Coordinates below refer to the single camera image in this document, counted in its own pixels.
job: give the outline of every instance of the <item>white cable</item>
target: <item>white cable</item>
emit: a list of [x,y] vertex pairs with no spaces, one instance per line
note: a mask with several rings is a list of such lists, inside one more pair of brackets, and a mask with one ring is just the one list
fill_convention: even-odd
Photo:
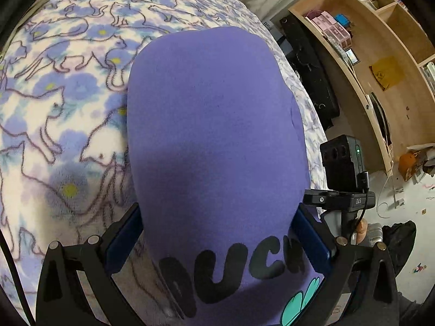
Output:
[[[381,198],[382,192],[383,192],[384,189],[385,189],[385,185],[387,185],[388,179],[390,179],[390,176],[392,176],[392,174],[393,174],[393,167],[391,167],[390,171],[389,171],[388,174],[387,174],[387,180],[385,180],[384,186],[382,187],[382,190],[381,190],[381,192],[379,193],[379,198]],[[386,202],[381,202],[381,203],[379,203],[379,200],[378,200],[378,204],[376,205],[376,213],[378,214],[378,216],[379,216],[380,218],[387,219],[387,218],[389,218],[389,217],[382,217],[382,216],[379,214],[379,205],[383,205],[383,204],[386,204],[386,205],[387,205],[387,208],[388,208],[388,203],[386,203]]]

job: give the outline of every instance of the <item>purple fabric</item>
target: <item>purple fabric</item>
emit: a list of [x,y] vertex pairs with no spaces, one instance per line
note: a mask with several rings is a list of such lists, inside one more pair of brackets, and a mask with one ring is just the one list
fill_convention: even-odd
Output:
[[186,324],[280,325],[319,275],[287,244],[310,178],[266,43],[236,27],[152,41],[131,70],[128,144],[149,253]]

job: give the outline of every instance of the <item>pink box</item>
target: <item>pink box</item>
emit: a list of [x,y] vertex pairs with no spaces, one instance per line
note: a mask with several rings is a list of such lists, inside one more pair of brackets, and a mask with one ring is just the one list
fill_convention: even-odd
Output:
[[331,23],[330,20],[327,19],[324,15],[320,15],[317,18],[320,19],[327,26],[333,26],[335,23],[337,23],[337,21],[335,20]]
[[334,17],[332,17],[329,13],[327,13],[327,11],[323,11],[322,16],[325,17],[329,21],[329,23],[331,23],[332,25],[337,23],[337,21],[334,19]]
[[338,29],[338,31],[341,33],[341,35],[346,41],[346,47],[344,49],[351,47],[352,42],[351,42],[351,35],[349,34],[349,32],[346,29],[344,29],[340,23],[336,23],[334,27]]
[[305,17],[305,19],[306,19],[308,22],[310,22],[311,25],[313,25],[313,27],[316,28],[316,29],[320,32],[320,34],[322,34],[322,30],[320,29],[320,27],[319,27],[317,24],[315,24],[315,23],[312,21],[312,19],[309,19],[308,17]]
[[333,38],[337,43],[339,43],[344,50],[349,49],[350,45],[348,45],[347,38],[343,36],[335,26],[327,29],[325,31],[325,34]]
[[322,31],[327,30],[330,26],[323,23],[318,17],[313,18],[312,21],[319,26]]

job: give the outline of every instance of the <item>screw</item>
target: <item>screw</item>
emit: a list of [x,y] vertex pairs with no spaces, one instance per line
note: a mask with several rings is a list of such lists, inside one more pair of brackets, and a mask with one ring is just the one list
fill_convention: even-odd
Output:
[[58,246],[59,246],[59,242],[58,242],[57,240],[55,240],[55,241],[52,241],[48,247],[49,247],[50,249],[54,250],[54,249],[56,249]]
[[379,250],[382,250],[382,251],[385,251],[387,249],[387,246],[382,241],[377,243],[376,246],[378,247]]
[[344,236],[339,236],[335,240],[338,245],[346,246],[347,245],[347,239]]
[[88,238],[88,243],[91,245],[94,245],[96,243],[98,243],[100,240],[100,237],[98,235],[92,235]]

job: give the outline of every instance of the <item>black letters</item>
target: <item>black letters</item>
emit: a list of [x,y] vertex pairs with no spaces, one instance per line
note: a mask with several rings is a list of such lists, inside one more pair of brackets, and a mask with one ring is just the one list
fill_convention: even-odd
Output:
[[269,280],[284,273],[285,265],[282,261],[276,260],[269,267],[266,265],[269,251],[276,255],[280,247],[279,239],[275,236],[269,236],[258,244],[249,263],[249,273],[252,277],[258,280]]
[[166,285],[184,315],[196,315],[196,303],[193,296],[192,281],[183,265],[173,257],[159,261],[159,267]]
[[305,265],[304,259],[302,257],[302,245],[296,239],[290,240],[287,235],[283,237],[283,249],[284,249],[284,261],[287,266],[287,269],[291,273],[298,273],[301,270],[302,273],[305,273]]
[[201,252],[195,260],[194,283],[196,294],[206,304],[214,304],[234,294],[240,287],[247,261],[247,247],[237,243],[228,249],[219,283],[213,283],[216,254],[211,250]]

